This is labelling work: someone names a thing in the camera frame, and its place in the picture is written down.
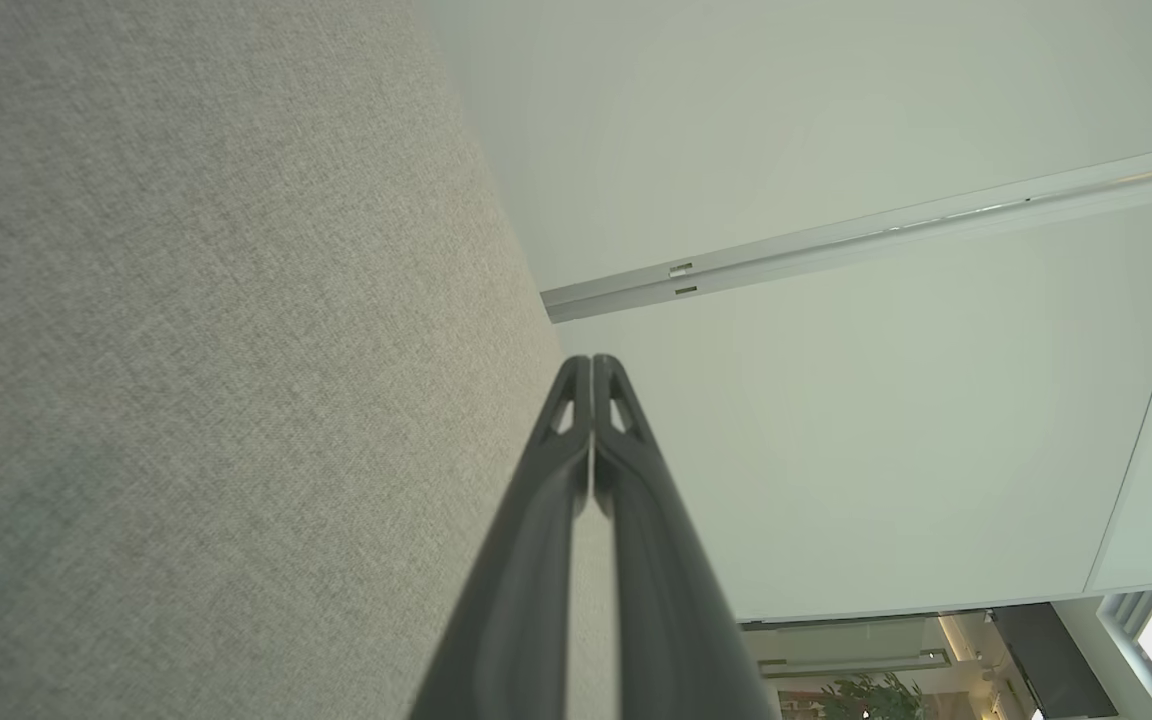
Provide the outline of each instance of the fabric upholstery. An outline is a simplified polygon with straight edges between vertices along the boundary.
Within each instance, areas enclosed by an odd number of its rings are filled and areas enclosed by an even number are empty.
[[[0,0],[0,717],[401,717],[560,359],[406,1]]]

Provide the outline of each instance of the ceiling track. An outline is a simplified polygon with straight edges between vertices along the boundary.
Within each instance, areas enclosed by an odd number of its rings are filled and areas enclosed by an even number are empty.
[[[943,234],[980,237],[1152,204],[1152,152],[541,291],[553,323],[817,272]]]

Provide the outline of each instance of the aluminum ceiling rail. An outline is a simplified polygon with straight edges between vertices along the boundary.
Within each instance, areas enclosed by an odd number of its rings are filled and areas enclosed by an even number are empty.
[[[1152,204],[1152,152],[910,209],[791,232],[541,291],[553,323],[833,268],[905,242],[980,237]]]

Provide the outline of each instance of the green leaves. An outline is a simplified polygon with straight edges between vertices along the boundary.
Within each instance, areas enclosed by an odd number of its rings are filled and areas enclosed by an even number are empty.
[[[826,720],[923,720],[922,689],[905,688],[895,673],[882,675],[882,683],[869,675],[839,679],[820,692],[829,696],[823,702]]]

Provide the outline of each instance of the white wall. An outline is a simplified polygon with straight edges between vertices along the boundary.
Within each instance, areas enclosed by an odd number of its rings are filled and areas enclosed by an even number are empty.
[[[541,290],[1152,151],[1152,3],[424,3]]]
[[[558,328],[626,364],[738,617],[1076,594],[1152,388],[1152,206]]]

